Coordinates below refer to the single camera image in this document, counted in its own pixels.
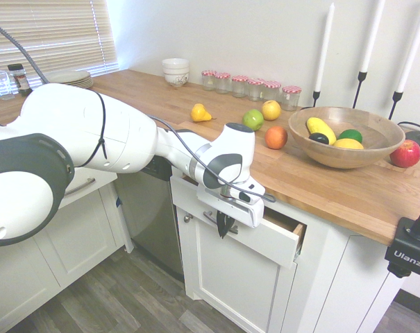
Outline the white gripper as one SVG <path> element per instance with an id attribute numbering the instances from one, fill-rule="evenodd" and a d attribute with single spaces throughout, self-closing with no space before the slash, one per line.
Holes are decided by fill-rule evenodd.
<path id="1" fill-rule="evenodd" d="M 216 192 L 198 186 L 197 198 L 217 211 L 217 229 L 223 239 L 233 226 L 233 219 L 256 228 L 262 223 L 264 202 L 259 198 L 255 203 L 245 203 L 240 199 L 223 198 Z"/>

